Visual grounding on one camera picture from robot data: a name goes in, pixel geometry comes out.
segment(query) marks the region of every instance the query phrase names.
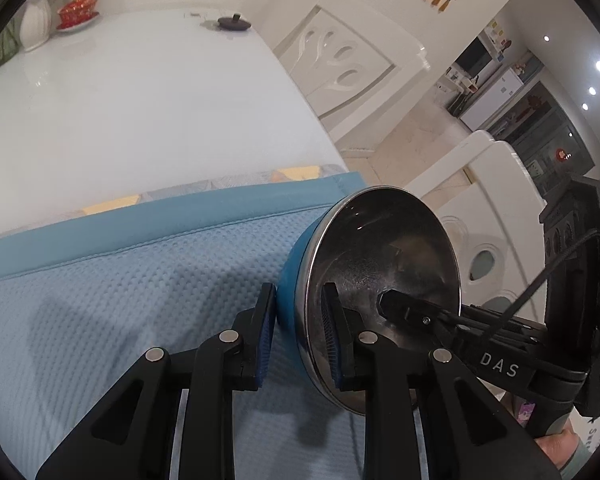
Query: white wall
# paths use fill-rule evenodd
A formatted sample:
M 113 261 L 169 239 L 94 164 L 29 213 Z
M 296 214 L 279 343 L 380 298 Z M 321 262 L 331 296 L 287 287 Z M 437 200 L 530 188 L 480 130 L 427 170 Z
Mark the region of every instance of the white wall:
M 510 15 L 506 6 L 493 19 L 503 28 L 505 37 L 511 40 L 511 46 L 504 51 L 504 60 L 502 62 L 491 61 L 478 74 L 480 76 L 478 78 L 478 88 L 481 88 L 498 69 L 517 62 L 528 50 L 518 24 L 513 16 Z
M 595 69 L 600 60 L 600 34 L 596 28 L 573 0 L 511 0 L 507 10 L 518 22 L 529 49 L 572 102 L 589 105 L 587 112 L 579 108 L 578 113 L 600 142 L 600 72 Z M 590 86 L 598 91 L 595 97 L 589 95 Z
M 573 126 L 576 127 L 587 150 L 589 150 L 594 167 L 585 176 L 600 180 L 600 141 L 582 114 L 580 106 L 573 102 L 568 92 L 547 68 L 542 69 L 539 80 L 558 101 Z
M 418 38 L 427 49 L 427 60 L 431 66 L 426 76 L 377 118 L 376 131 L 386 132 L 413 108 L 508 0 L 453 0 L 441 14 L 419 0 L 363 1 Z M 374 128 L 367 124 L 336 145 L 340 149 L 375 149 L 384 139 L 384 134 L 369 135 L 369 131 L 373 132 Z

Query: white chair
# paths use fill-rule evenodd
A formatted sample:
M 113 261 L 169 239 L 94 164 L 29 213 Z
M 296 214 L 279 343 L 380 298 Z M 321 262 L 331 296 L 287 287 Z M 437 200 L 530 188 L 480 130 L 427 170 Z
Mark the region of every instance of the white chair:
M 486 132 L 471 134 L 406 190 L 422 198 L 458 171 L 471 185 L 436 215 L 451 238 L 461 273 L 462 302 L 504 310 L 544 267 L 545 202 L 518 156 Z M 543 286 L 518 314 L 542 322 Z
M 354 0 L 318 0 L 296 24 L 277 19 L 289 30 L 274 53 L 333 142 L 373 125 L 429 69 L 419 41 Z

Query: metal bowl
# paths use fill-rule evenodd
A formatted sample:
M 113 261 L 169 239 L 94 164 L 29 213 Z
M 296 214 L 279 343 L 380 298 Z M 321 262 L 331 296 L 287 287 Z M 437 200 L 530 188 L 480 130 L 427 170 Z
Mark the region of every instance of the metal bowl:
M 364 392 L 341 392 L 331 379 L 320 314 L 322 286 L 334 282 L 342 305 L 359 311 L 368 330 L 403 348 L 426 350 L 427 336 L 398 330 L 378 314 L 378 294 L 393 288 L 459 314 L 456 256 L 433 212 L 395 187 L 372 187 L 346 197 L 313 228 L 296 281 L 296 344 L 322 394 L 362 415 Z

